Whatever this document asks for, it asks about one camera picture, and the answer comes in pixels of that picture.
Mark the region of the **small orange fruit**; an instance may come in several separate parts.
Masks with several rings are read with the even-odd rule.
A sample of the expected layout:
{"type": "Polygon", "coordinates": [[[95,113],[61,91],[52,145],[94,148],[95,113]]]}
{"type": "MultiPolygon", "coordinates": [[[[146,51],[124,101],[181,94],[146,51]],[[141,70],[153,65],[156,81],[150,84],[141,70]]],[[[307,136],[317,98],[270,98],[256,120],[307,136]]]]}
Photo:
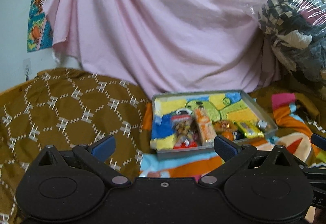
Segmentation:
{"type": "Polygon", "coordinates": [[[225,137],[226,139],[230,140],[230,141],[233,141],[234,140],[233,132],[224,131],[224,132],[221,133],[221,135],[223,137],[225,137]]]}

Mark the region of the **brown candy packet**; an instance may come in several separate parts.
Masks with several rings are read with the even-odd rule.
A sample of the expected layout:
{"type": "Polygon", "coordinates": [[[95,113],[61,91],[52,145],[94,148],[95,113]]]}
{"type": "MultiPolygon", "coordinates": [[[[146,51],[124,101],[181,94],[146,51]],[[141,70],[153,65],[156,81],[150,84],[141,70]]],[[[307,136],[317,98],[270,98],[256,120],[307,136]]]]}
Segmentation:
{"type": "Polygon", "coordinates": [[[219,120],[213,123],[213,127],[216,133],[221,134],[222,132],[237,132],[238,127],[235,123],[228,120],[219,120]]]}

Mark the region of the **clear bag of nuts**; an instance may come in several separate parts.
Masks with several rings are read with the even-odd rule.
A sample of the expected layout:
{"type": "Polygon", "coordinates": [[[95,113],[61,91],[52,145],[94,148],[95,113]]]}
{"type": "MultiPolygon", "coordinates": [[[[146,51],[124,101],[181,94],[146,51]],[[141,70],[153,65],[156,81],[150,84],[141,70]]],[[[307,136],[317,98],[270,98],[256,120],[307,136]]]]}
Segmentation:
{"type": "Polygon", "coordinates": [[[197,147],[198,134],[192,115],[174,115],[171,125],[175,135],[174,149],[197,147]]]}

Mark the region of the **yellow green snack packet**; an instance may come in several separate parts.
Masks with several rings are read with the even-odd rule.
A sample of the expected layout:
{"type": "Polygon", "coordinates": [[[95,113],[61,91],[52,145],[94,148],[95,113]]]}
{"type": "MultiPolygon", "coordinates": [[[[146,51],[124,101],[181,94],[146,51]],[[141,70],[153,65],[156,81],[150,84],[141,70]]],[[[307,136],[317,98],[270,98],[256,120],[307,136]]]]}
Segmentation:
{"type": "Polygon", "coordinates": [[[264,138],[264,133],[249,121],[237,121],[235,124],[245,138],[264,138]]]}

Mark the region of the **orange cracker packet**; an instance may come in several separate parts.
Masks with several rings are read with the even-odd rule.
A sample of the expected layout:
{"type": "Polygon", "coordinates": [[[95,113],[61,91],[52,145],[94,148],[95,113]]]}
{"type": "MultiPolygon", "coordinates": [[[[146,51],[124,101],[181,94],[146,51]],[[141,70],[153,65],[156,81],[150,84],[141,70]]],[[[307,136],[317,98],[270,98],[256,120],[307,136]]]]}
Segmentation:
{"type": "Polygon", "coordinates": [[[205,108],[193,110],[202,145],[214,142],[216,132],[205,108]]]}

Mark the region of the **grey tray with cartoon drawing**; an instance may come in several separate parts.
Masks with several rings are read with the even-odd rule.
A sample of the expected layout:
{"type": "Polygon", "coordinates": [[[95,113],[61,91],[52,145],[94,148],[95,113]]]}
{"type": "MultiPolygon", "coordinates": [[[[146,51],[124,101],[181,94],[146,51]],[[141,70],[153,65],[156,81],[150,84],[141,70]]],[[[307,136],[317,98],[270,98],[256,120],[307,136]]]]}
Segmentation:
{"type": "Polygon", "coordinates": [[[150,147],[159,159],[213,150],[217,135],[236,143],[269,139],[276,123],[242,90],[175,92],[152,99],[150,147]]]}

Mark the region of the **colourful cartoon blanket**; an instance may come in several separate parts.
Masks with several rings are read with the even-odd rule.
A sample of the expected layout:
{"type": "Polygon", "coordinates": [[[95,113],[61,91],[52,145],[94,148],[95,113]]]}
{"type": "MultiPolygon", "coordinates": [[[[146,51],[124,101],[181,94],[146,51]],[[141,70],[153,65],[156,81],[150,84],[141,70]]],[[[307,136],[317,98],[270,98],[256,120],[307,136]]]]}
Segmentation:
{"type": "Polygon", "coordinates": [[[282,145],[309,165],[325,163],[313,134],[325,136],[325,100],[311,93],[272,85],[247,94],[240,90],[173,92],[155,95],[143,125],[149,153],[140,163],[142,177],[199,179],[224,160],[213,137],[262,151],[282,145]]]}

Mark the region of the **pink cloth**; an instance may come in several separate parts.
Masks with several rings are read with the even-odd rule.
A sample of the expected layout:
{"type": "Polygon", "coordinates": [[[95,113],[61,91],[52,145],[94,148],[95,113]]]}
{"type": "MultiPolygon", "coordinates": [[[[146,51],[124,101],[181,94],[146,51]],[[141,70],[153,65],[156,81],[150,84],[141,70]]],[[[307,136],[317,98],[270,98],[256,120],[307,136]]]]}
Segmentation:
{"type": "Polygon", "coordinates": [[[57,56],[161,92],[268,86],[279,63],[235,0],[46,0],[57,56]]]}

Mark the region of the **plastic bag of clothes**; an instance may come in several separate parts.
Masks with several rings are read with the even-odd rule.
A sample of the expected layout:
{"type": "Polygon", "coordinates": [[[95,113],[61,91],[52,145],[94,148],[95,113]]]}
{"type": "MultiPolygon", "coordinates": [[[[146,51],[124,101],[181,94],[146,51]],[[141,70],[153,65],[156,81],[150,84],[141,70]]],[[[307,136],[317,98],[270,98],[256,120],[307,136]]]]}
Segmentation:
{"type": "Polygon", "coordinates": [[[325,0],[234,0],[254,18],[279,62],[325,99],[325,0]]]}

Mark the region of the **colourful wall poster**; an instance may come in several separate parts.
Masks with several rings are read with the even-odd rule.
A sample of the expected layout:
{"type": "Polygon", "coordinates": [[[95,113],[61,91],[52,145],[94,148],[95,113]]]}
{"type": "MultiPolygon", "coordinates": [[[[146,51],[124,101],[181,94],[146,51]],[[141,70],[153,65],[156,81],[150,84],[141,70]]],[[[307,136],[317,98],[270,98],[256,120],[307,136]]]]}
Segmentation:
{"type": "Polygon", "coordinates": [[[51,48],[53,45],[53,31],[43,11],[44,2],[45,0],[31,0],[27,30],[27,52],[51,48]]]}

